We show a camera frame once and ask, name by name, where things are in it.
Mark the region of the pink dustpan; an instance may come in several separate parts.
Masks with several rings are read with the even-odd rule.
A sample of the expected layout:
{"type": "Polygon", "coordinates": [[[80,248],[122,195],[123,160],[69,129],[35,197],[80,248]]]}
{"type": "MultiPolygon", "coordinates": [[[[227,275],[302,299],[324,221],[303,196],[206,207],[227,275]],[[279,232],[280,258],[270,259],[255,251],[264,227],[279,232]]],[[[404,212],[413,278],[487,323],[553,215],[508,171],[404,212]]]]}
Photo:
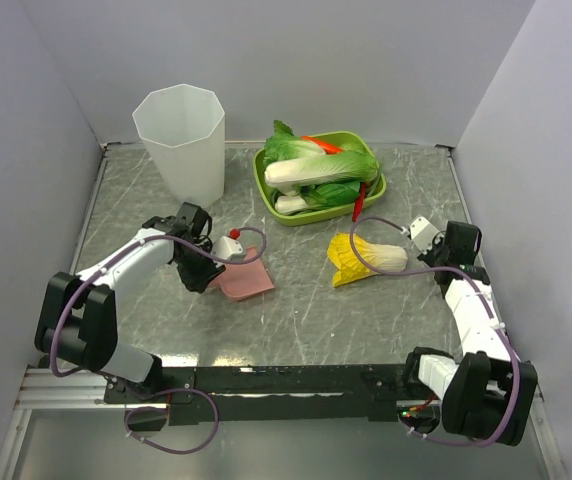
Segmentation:
{"type": "Polygon", "coordinates": [[[209,285],[232,301],[242,301],[275,288],[261,259],[244,265],[226,265],[209,285]]]}

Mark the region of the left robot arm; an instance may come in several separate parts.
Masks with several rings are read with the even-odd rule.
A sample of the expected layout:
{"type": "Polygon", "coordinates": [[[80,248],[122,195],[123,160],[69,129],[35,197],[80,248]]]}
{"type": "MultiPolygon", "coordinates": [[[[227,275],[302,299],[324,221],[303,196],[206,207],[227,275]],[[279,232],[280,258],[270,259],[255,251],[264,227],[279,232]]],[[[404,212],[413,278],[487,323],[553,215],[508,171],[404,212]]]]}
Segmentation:
{"type": "Polygon", "coordinates": [[[135,237],[84,272],[59,272],[48,282],[35,346],[59,377],[82,370],[128,383],[142,402],[164,387],[162,360],[118,339],[118,297],[164,264],[174,264],[184,287],[202,293],[225,267],[210,258],[212,217],[185,202],[174,216],[154,216],[135,237]]]}

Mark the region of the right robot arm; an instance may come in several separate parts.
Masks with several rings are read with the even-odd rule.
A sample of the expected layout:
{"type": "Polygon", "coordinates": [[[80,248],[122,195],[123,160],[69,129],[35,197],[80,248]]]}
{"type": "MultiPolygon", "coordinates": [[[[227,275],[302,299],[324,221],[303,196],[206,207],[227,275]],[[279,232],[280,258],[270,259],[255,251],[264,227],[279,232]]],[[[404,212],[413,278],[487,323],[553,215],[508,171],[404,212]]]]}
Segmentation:
{"type": "Polygon", "coordinates": [[[434,280],[457,326],[462,359],[415,348],[402,375],[404,390],[419,399],[435,394],[448,433],[518,445],[538,376],[511,348],[493,304],[490,278],[476,264],[481,230],[450,221],[441,231],[418,216],[410,224],[409,237],[420,252],[418,259],[435,270],[434,280]]]}

